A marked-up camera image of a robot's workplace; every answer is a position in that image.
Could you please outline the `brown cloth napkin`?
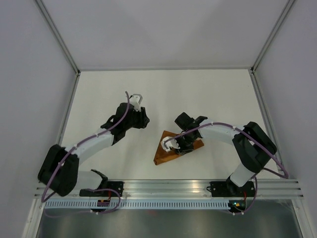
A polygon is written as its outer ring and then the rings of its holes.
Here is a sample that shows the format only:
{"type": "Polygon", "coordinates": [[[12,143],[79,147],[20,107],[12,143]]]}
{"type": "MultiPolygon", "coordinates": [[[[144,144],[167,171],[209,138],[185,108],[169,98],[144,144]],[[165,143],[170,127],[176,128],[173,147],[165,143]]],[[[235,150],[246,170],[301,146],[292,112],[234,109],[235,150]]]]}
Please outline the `brown cloth napkin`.
{"type": "MultiPolygon", "coordinates": [[[[177,135],[176,133],[164,130],[160,140],[163,140],[165,137],[174,137],[176,135],[177,135]]],[[[203,141],[198,139],[193,144],[193,151],[195,151],[203,146],[204,146],[203,141]]],[[[177,159],[183,155],[184,154],[180,154],[180,155],[176,154],[176,152],[174,150],[171,150],[169,152],[164,151],[164,149],[161,145],[161,142],[160,142],[158,145],[157,151],[155,153],[155,156],[154,156],[154,164],[156,166],[158,166],[162,163],[166,163],[166,162],[172,161],[174,159],[177,159]]]]}

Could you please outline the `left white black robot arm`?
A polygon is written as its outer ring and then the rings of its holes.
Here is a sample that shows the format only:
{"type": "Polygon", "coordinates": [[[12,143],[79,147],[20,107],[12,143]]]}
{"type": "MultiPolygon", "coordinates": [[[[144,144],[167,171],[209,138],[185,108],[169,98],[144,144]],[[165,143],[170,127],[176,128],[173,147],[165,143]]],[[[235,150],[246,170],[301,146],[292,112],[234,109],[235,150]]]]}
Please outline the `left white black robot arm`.
{"type": "Polygon", "coordinates": [[[38,173],[38,180],[46,185],[42,201],[55,194],[68,195],[77,184],[79,166],[85,160],[115,145],[128,130],[144,129],[149,122],[145,107],[121,103],[116,113],[91,136],[69,147],[51,146],[38,173]]]}

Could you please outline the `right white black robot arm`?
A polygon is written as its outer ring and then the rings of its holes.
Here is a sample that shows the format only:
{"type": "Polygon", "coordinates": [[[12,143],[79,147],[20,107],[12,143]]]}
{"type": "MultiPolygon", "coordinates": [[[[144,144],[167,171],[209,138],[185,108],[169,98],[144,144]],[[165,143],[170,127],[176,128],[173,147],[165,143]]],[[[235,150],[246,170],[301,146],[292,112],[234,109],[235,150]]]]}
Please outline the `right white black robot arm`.
{"type": "Polygon", "coordinates": [[[226,190],[232,196],[239,195],[244,185],[264,169],[277,152],[275,144],[253,121],[234,127],[224,122],[213,122],[205,116],[194,119],[183,112],[175,123],[182,130],[182,135],[171,142],[172,150],[177,155],[192,152],[194,143],[199,139],[214,139],[233,145],[240,164],[227,179],[226,190]]]}

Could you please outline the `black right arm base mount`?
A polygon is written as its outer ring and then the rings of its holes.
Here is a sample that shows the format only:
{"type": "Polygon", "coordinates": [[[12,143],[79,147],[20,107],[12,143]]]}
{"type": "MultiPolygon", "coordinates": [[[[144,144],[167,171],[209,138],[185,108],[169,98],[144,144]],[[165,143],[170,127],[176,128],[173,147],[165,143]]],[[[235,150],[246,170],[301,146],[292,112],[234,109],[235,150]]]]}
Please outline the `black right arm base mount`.
{"type": "Polygon", "coordinates": [[[212,197],[254,197],[256,189],[252,181],[246,182],[242,187],[238,187],[230,181],[211,181],[206,190],[212,197]]]}

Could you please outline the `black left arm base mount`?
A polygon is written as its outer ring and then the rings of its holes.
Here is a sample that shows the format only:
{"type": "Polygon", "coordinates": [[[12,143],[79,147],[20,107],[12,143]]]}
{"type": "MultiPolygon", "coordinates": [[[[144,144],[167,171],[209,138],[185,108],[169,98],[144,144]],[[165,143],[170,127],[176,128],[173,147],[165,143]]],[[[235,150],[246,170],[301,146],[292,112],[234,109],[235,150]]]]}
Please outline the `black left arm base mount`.
{"type": "Polygon", "coordinates": [[[118,197],[116,192],[119,196],[122,196],[124,190],[124,182],[123,181],[102,181],[100,185],[92,189],[81,189],[79,192],[80,197],[118,197]]]}

